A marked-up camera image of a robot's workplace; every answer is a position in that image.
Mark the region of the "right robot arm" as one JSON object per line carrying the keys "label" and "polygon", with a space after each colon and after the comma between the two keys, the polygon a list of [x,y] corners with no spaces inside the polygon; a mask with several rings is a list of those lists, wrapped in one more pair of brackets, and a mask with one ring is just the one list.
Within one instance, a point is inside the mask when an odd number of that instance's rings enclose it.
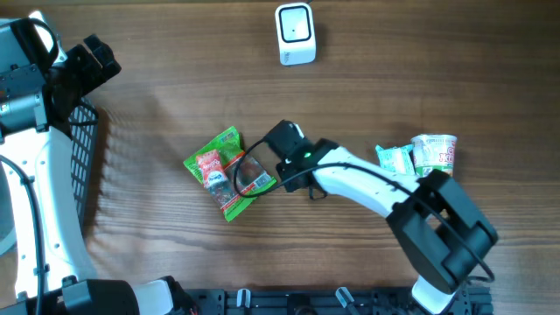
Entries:
{"label": "right robot arm", "polygon": [[463,188],[447,173],[419,178],[382,169],[331,140],[312,143],[282,120],[263,138],[278,156],[289,192],[316,187],[379,214],[418,274],[411,296],[429,314],[447,311],[460,288],[485,269],[483,259],[498,233]]}

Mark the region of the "teal snack wrapper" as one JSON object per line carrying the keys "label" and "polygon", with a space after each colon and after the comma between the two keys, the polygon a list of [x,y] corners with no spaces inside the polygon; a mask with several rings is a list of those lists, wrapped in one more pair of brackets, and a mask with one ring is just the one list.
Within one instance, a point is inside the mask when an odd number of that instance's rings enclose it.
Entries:
{"label": "teal snack wrapper", "polygon": [[411,144],[387,149],[383,149],[380,145],[375,146],[380,167],[404,175],[416,174],[410,155],[412,149],[413,146]]}

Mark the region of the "green candy bag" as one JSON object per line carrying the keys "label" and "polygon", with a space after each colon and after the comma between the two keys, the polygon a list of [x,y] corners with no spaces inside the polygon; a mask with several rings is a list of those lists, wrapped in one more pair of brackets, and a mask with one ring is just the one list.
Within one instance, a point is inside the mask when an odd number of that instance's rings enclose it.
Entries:
{"label": "green candy bag", "polygon": [[[184,161],[185,168],[219,205],[226,221],[232,221],[255,200],[241,197],[234,186],[234,172],[244,155],[241,136],[232,126]],[[243,159],[236,177],[238,190],[243,194],[265,191],[276,182],[251,156]]]}

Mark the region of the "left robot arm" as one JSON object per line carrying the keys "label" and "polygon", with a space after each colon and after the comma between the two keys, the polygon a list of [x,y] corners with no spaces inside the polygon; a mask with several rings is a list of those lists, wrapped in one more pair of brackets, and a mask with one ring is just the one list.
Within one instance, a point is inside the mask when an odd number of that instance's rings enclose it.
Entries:
{"label": "left robot arm", "polygon": [[17,301],[8,314],[169,314],[164,279],[102,280],[82,238],[71,114],[121,71],[91,35],[69,51],[39,13],[1,27],[1,168],[15,223]]}

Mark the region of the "cup noodles container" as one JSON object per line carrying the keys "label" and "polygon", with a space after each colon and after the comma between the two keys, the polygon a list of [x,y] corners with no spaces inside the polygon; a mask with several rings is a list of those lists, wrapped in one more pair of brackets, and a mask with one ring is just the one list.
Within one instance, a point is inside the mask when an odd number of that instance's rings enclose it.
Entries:
{"label": "cup noodles container", "polygon": [[411,139],[416,174],[426,177],[439,170],[453,175],[457,138],[445,134],[422,134]]}

